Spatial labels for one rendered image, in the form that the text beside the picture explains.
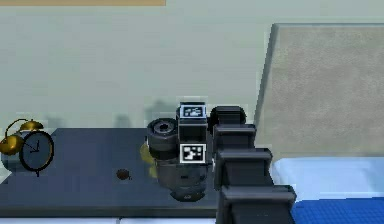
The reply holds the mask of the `yellow object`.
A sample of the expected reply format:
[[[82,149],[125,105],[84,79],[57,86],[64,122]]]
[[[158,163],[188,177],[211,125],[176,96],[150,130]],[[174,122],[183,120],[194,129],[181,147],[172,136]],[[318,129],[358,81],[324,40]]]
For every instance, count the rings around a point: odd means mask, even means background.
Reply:
[[[152,178],[156,178],[157,177],[156,163],[154,158],[150,155],[148,145],[146,143],[143,143],[140,147],[139,152],[140,152],[141,159],[149,165],[148,167],[149,176]]]

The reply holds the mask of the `gold bell alarm clock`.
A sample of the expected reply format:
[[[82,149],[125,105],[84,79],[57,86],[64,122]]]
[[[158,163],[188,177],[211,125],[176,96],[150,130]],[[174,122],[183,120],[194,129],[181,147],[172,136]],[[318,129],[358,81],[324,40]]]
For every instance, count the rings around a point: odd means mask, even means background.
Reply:
[[[51,135],[44,125],[33,119],[19,118],[10,123],[0,141],[0,159],[11,172],[33,172],[36,176],[53,161],[55,153]]]

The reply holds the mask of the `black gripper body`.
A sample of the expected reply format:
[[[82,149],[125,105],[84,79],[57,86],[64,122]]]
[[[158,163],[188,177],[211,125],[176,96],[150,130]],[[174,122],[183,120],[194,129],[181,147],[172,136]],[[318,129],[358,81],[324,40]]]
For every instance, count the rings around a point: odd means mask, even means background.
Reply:
[[[146,147],[150,173],[161,187],[180,202],[196,202],[205,196],[208,165],[181,163],[178,123],[173,118],[159,118],[147,126]]]

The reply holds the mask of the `dark grey bedside table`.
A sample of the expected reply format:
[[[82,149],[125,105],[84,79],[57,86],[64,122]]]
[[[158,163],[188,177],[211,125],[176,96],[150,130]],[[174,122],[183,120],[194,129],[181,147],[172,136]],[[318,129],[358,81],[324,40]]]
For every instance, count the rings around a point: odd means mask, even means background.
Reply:
[[[0,184],[0,217],[203,217],[216,215],[217,193],[179,202],[141,160],[144,128],[60,128],[54,159],[39,176],[15,172]],[[130,180],[116,176],[130,172]]]

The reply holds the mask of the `bed with blue blanket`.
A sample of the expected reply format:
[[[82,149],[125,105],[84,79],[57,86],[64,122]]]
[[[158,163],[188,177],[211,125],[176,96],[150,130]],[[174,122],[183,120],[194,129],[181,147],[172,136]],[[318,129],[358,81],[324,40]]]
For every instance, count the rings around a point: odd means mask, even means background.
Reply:
[[[384,157],[301,157],[273,163],[290,185],[296,224],[384,224]]]

